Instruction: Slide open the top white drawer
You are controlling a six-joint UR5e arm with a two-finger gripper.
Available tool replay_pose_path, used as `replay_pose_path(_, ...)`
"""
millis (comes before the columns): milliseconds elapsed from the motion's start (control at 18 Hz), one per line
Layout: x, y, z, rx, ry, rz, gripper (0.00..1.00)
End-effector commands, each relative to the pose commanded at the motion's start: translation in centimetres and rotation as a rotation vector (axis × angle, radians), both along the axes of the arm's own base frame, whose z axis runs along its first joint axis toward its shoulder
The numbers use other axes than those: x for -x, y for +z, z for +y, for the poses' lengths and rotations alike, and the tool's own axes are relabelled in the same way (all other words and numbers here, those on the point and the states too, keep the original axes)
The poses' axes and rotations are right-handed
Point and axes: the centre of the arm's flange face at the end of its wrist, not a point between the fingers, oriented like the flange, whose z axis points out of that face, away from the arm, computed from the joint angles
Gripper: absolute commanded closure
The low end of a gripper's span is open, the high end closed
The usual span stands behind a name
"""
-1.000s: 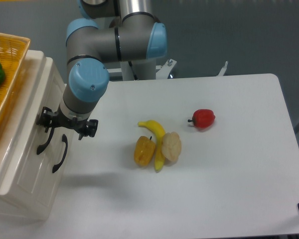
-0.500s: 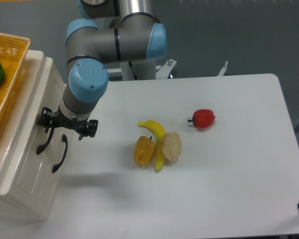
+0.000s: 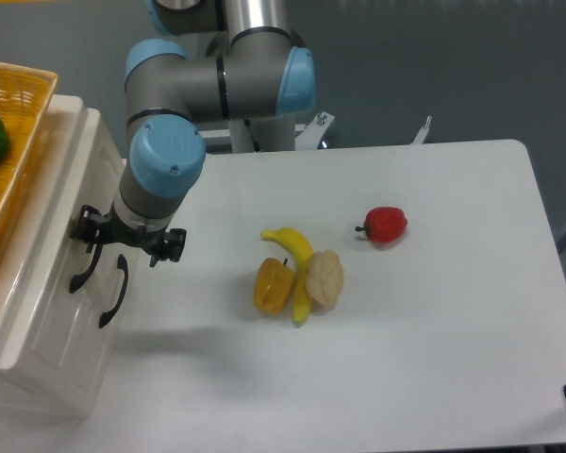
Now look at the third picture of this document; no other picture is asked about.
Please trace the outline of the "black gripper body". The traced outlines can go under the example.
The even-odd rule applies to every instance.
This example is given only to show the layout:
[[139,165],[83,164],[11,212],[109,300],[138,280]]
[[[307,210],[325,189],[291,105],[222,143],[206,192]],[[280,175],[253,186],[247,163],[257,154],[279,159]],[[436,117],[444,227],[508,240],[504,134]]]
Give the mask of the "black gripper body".
[[150,230],[148,226],[130,227],[114,212],[104,217],[98,230],[98,242],[102,244],[122,243],[130,247],[150,248],[160,242],[166,228]]

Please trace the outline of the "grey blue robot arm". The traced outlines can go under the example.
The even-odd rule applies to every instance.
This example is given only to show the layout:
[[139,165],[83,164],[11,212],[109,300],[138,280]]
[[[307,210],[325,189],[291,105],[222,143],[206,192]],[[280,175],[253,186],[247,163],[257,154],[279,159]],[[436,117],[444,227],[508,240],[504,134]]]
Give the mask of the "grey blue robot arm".
[[260,151],[295,147],[295,118],[314,108],[313,57],[282,1],[150,1],[159,37],[126,58],[128,160],[108,212],[80,210],[71,236],[98,258],[122,243],[152,262],[178,261],[186,233],[171,227],[201,175],[198,126],[238,123]]

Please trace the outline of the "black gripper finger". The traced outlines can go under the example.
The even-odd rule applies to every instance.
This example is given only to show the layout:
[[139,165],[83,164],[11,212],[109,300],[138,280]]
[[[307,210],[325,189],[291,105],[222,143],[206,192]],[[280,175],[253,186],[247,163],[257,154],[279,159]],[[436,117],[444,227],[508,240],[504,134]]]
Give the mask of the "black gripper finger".
[[147,254],[150,256],[150,267],[161,261],[179,262],[187,239],[187,230],[172,228],[161,231],[150,244]]
[[86,245],[86,252],[91,253],[96,245],[107,242],[108,217],[91,205],[83,205],[77,215],[70,237]]

